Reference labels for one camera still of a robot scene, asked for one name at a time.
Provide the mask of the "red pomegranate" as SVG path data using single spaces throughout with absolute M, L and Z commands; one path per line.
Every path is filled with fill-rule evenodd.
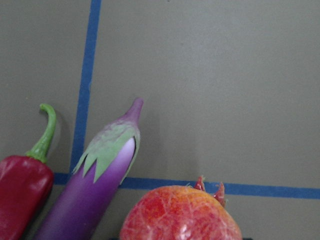
M 200 176 L 194 186 L 168 185 L 147 192 L 126 216 L 121 240 L 241 240 L 239 225 L 225 209 L 225 186 L 206 192 Z

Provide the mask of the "purple eggplant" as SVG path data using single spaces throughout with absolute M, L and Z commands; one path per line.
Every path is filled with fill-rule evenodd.
M 89 240 L 140 148 L 144 101 L 106 125 L 89 143 L 72 176 L 37 230 L 35 240 Z

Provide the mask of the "red chili pepper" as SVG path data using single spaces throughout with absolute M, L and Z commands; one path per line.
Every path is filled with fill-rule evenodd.
M 47 153 L 56 129 L 56 112 L 46 103 L 47 127 L 25 155 L 11 155 L 0 162 L 0 238 L 19 240 L 46 201 L 54 183 Z

